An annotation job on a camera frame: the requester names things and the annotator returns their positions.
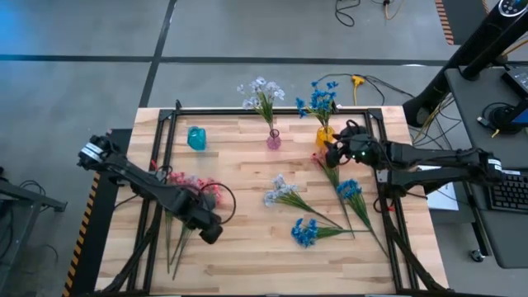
white flower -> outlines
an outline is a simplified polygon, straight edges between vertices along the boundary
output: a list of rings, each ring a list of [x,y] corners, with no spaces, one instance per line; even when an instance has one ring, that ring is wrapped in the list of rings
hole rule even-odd
[[[254,105],[254,104],[253,104],[253,101],[248,100],[248,99],[246,99],[246,100],[244,100],[244,101],[242,102],[242,108],[245,109],[245,110],[248,110],[248,109],[250,109],[250,108],[253,108],[253,105]]]
[[[251,97],[249,98],[249,100],[251,101],[251,103],[253,104],[253,107],[254,108],[258,108],[261,106],[261,101],[258,100],[256,97]]]
[[[279,192],[278,196],[282,196],[282,195],[290,194],[291,192],[294,192],[294,191],[297,191],[297,190],[298,190],[298,188],[297,188],[296,185],[286,185],[286,184],[284,184],[277,191]]]
[[[266,84],[266,79],[264,79],[263,77],[258,77],[255,80],[255,83],[257,83],[259,86],[264,86]]]
[[[246,92],[244,91],[244,85],[240,85],[237,87],[237,92],[241,93],[242,95],[244,95]]]
[[[281,89],[278,89],[278,90],[276,90],[276,91],[273,93],[273,96],[274,96],[274,97],[277,97],[277,98],[279,98],[279,99],[281,99],[281,100],[284,100],[284,95],[285,95],[285,93],[284,93],[284,91],[282,91]]]
[[[275,185],[275,188],[276,188],[277,190],[279,190],[282,186],[285,185],[285,183],[284,183],[284,177],[282,176],[282,174],[279,174],[277,177],[275,177],[274,179],[272,179],[271,182],[273,182],[273,185]]]
[[[275,203],[275,200],[278,198],[277,193],[275,191],[268,191],[266,195],[264,196],[264,204],[267,207],[272,206]]]
[[[275,82],[269,82],[266,85],[266,91],[268,92],[274,92],[275,90],[279,89],[279,86]]]
[[[262,92],[261,90],[261,86],[257,83],[257,81],[255,82],[250,82],[249,83],[249,87],[251,88],[251,93],[256,93],[256,92]]]

yellow connector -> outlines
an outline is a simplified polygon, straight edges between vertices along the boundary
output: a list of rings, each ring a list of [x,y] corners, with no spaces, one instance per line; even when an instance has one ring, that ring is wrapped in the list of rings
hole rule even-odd
[[[352,75],[352,82],[354,86],[360,86],[365,82],[365,79],[357,75]]]
[[[352,82],[354,83],[354,106],[356,106],[357,105],[356,91],[357,91],[357,88],[365,82],[365,79],[357,75],[352,75]]]

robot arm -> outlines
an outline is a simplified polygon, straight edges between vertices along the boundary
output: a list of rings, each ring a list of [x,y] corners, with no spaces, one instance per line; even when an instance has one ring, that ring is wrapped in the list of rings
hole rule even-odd
[[[405,196],[416,185],[428,190],[436,189],[448,182],[466,181],[481,185],[492,185],[502,180],[502,165],[499,159],[481,149],[436,150],[419,149],[409,144],[392,141],[378,142],[362,127],[353,130],[350,125],[338,135],[335,144],[326,143],[327,165],[336,167],[354,159],[379,171],[378,182],[382,183],[388,198]],[[434,165],[441,168],[427,171],[409,171],[417,165]]]
[[[184,186],[166,185],[154,175],[131,163],[106,136],[92,136],[78,154],[78,166],[86,170],[113,172],[130,182],[134,193],[144,199],[156,200],[189,229],[201,229],[207,243],[215,243],[223,229],[221,218],[212,213],[204,197]]]

yellow vase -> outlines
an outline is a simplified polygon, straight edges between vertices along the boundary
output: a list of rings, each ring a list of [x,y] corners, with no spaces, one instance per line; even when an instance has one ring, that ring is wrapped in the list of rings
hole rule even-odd
[[[326,129],[324,127],[321,127],[317,130],[317,138],[315,139],[315,144],[319,146],[321,149],[324,149],[324,142],[333,142],[332,134],[335,134],[336,131],[330,126],[328,126]]]

pink vase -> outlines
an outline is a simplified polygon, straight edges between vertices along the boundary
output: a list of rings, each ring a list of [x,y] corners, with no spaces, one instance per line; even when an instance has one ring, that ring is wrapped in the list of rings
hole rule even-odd
[[[266,144],[269,149],[278,149],[281,146],[281,137],[279,130],[271,129],[270,137],[267,138]]]

